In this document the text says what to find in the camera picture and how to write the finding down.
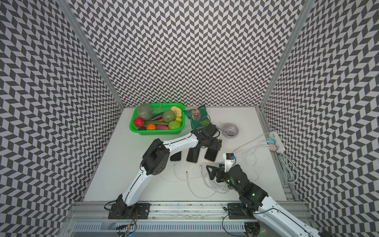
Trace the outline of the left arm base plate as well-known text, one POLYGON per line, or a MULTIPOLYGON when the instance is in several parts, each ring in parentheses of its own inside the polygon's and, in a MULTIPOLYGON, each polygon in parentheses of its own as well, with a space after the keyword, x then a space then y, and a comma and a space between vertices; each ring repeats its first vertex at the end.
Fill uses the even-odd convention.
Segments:
POLYGON ((108 215, 108 219, 148 219, 150 213, 150 203, 137 203, 133 206, 122 207, 120 204, 113 204, 108 215))

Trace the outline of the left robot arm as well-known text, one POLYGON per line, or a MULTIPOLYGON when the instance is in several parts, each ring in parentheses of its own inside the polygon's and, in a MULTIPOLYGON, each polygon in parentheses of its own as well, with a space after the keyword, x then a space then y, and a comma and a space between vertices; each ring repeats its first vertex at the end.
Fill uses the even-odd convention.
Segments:
POLYGON ((140 170, 135 179, 129 188, 118 196, 111 211, 119 211, 119 215, 123 215, 124 212, 132 209, 151 178, 164 171, 172 155, 196 147, 220 150, 221 145, 218 139, 220 134, 220 130, 210 123, 205 128, 194 129, 187 135, 176 139, 166 141, 155 139, 144 153, 139 166, 140 170))

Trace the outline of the phone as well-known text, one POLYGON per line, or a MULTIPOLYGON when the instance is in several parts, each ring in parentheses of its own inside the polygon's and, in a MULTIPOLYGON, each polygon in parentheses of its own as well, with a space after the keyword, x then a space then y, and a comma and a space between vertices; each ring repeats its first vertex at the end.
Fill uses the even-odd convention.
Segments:
POLYGON ((205 153, 204 158, 207 161, 214 162, 216 160, 216 158, 217 158, 217 155, 218 155, 218 150, 208 148, 207 151, 206 151, 206 153, 205 153))
POLYGON ((182 152, 178 152, 170 156, 170 160, 172 162, 178 162, 181 160, 181 158, 182 158, 182 152))
POLYGON ((190 148, 186 161, 189 163, 196 164, 198 161, 200 149, 201 149, 201 147, 190 148))

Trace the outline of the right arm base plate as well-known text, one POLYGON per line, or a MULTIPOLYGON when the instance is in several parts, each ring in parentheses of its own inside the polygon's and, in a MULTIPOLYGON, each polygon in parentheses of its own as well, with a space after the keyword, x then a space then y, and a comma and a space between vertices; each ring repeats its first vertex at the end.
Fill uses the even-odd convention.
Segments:
POLYGON ((228 203, 227 212, 229 219, 254 219, 254 214, 242 203, 228 203))

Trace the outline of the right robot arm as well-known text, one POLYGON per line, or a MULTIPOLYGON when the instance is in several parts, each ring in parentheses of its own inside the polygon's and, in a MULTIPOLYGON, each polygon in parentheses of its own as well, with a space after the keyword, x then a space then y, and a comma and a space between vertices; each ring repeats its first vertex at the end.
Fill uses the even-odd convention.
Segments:
POLYGON ((245 209, 257 220, 267 224, 283 237, 331 237, 328 231, 319 231, 295 217, 276 202, 261 187, 251 182, 239 165, 228 171, 224 167, 207 166, 210 180, 225 183, 238 193, 245 209))

